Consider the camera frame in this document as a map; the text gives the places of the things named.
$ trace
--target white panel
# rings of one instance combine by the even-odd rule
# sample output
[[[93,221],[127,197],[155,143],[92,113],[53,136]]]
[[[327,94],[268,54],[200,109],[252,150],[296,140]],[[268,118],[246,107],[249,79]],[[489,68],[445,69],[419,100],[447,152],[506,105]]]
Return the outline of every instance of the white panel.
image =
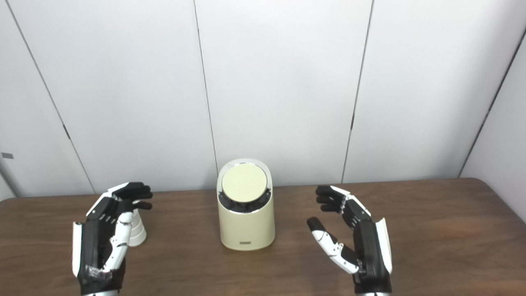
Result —
[[[371,1],[196,1],[218,166],[341,181]]]
[[[377,0],[344,182],[457,177],[526,1]]]
[[[486,182],[526,221],[526,44],[517,52],[462,177]]]
[[[7,185],[4,177],[0,174],[0,201],[14,198],[13,190]]]
[[[24,40],[0,1],[0,165],[20,196],[93,193]]]
[[[97,192],[213,188],[192,0],[18,1],[22,31]]]

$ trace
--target circular lid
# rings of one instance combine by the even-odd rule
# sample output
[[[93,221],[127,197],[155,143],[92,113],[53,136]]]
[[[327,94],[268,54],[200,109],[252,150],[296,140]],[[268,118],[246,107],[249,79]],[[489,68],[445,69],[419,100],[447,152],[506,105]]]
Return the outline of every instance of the circular lid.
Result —
[[[233,201],[250,202],[267,189],[267,175],[255,164],[240,163],[229,168],[222,180],[223,192]]]

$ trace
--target cream-colored device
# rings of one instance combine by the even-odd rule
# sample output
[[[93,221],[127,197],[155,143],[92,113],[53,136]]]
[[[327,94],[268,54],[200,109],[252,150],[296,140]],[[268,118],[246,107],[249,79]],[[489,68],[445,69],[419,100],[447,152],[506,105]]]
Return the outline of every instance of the cream-colored device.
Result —
[[[221,242],[227,248],[258,250],[274,240],[272,178],[263,162],[236,159],[225,164],[217,179],[217,205]]]

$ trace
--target white robotic hand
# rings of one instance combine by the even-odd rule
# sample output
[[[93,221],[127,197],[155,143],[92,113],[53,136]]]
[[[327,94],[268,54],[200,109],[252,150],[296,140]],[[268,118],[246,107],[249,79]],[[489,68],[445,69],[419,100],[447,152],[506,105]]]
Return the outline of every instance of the white robotic hand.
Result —
[[[325,253],[343,270],[353,275],[358,296],[391,293],[391,246],[385,219],[373,223],[371,213],[349,191],[335,186],[318,186],[316,201],[324,212],[337,212],[353,230],[356,251],[338,243],[320,220],[307,220],[309,229]]]
[[[132,232],[134,209],[150,210],[150,186],[128,182],[108,189],[86,213],[85,223],[73,223],[73,274],[81,295],[113,296],[122,288],[124,256]]]

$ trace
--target paper cup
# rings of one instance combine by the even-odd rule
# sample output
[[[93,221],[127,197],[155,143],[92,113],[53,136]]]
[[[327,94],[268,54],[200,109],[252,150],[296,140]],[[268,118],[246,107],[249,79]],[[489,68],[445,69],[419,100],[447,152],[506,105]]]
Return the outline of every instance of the paper cup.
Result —
[[[133,211],[131,227],[130,243],[128,246],[138,246],[146,239],[146,229],[144,228],[143,221],[141,220],[137,209]]]

